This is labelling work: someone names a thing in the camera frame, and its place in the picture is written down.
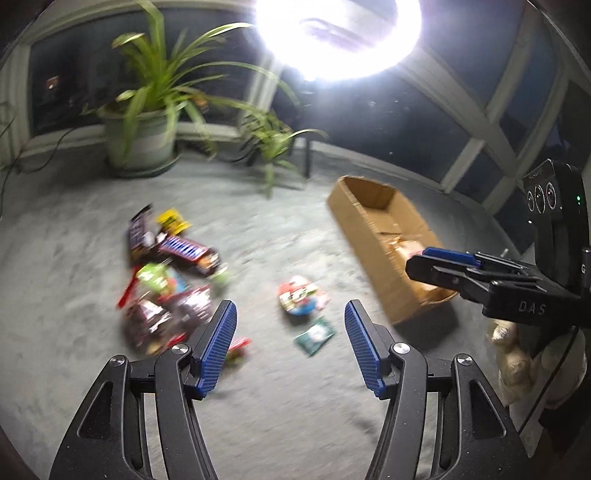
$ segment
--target open cardboard box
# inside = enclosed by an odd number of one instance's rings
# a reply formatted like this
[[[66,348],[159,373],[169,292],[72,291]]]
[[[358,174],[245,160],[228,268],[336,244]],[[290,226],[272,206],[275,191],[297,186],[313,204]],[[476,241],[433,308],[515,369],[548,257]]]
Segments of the open cardboard box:
[[[400,247],[407,247],[408,251],[417,246],[416,242],[422,247],[442,244],[397,189],[363,177],[341,177],[328,205],[392,323],[402,322],[456,295],[406,275],[407,257]]]

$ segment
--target green snack package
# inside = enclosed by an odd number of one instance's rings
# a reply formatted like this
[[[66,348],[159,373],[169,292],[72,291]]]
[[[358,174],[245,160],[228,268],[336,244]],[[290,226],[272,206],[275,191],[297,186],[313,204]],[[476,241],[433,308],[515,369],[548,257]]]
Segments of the green snack package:
[[[167,266],[164,264],[149,263],[140,269],[136,278],[148,289],[159,295],[168,293]]]
[[[295,342],[302,347],[308,356],[314,355],[335,334],[335,329],[324,317],[320,317],[314,325],[301,335],[295,337]]]

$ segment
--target ceiling light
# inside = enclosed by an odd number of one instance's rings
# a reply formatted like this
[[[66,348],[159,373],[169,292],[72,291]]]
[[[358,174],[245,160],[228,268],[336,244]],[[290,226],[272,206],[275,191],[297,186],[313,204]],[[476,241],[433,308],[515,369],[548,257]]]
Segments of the ceiling light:
[[[392,0],[397,20],[382,38],[368,38],[373,17],[350,0],[257,0],[256,26],[267,47],[306,79],[366,77],[396,65],[417,43],[418,0]]]

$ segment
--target window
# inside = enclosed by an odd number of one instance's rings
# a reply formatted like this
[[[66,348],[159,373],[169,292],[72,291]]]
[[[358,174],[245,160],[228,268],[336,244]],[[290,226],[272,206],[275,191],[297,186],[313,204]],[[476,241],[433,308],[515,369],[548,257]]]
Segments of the window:
[[[187,41],[225,23],[249,20],[245,14],[194,8],[163,9],[168,48],[172,49],[181,31],[187,29]],[[39,135],[63,128],[97,124],[94,115],[81,116],[83,105],[97,108],[123,90],[134,88],[133,75],[122,55],[111,48],[118,35],[148,31],[143,12],[130,12],[100,18],[68,28],[35,43],[30,56],[31,130]],[[253,63],[257,58],[257,40],[253,33],[235,31],[228,41],[205,53],[200,61],[234,60]],[[213,68],[199,75],[213,74]],[[230,73],[228,79],[203,83],[207,93],[233,98],[244,96],[251,70],[220,67],[215,73]],[[232,124],[234,111],[206,114],[211,123]]]
[[[534,242],[534,228],[529,223],[529,214],[525,194],[516,188],[495,215],[496,221],[509,235],[520,254]]]
[[[503,174],[496,163],[486,153],[480,152],[455,190],[482,203],[501,178]]]
[[[530,170],[546,158],[564,161],[581,170],[591,155],[591,97],[571,82],[558,119]]]
[[[515,152],[519,151],[528,133],[540,117],[554,83],[557,69],[558,58],[554,52],[550,34],[544,24],[536,33],[530,63],[521,83],[499,122]]]
[[[435,181],[441,181],[466,145],[468,134],[422,92],[390,69],[365,79],[302,83],[306,105],[296,128],[319,128],[328,143],[379,158]],[[293,108],[278,92],[272,106],[293,124]]]
[[[421,0],[421,41],[476,98],[488,103],[513,50],[524,4],[522,0]]]

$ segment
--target floor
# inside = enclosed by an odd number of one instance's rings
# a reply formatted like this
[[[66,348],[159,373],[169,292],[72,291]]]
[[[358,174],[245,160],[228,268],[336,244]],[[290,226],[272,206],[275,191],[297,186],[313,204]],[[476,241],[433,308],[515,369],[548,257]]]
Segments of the floor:
[[[0,223],[0,423],[24,460],[46,479],[105,362],[116,353],[137,358],[122,338],[115,303],[129,276],[126,226],[152,202],[157,210],[178,208],[194,225],[190,237],[217,247],[230,264],[227,297],[238,306],[237,334],[253,342],[248,361],[197,405],[219,477],[363,478],[386,404],[363,384],[343,307],[360,299],[374,320],[385,318],[326,197],[344,174],[388,182],[414,202],[447,247],[498,255],[505,245],[484,213],[320,154],[304,189],[286,173],[270,201],[259,173],[242,166],[184,154],[160,177],[114,180],[104,155],[101,146],[60,151],[42,172],[11,177],[8,184]],[[275,296],[277,285],[293,274],[308,276],[331,296],[325,317],[337,334],[312,358],[293,345],[307,327],[286,322]],[[485,328],[480,307],[455,298],[398,325],[395,335],[431,356],[467,352],[492,379]],[[147,416],[154,474],[162,479],[153,409]],[[425,459],[433,423],[430,404]],[[426,471],[423,461],[419,472]]]

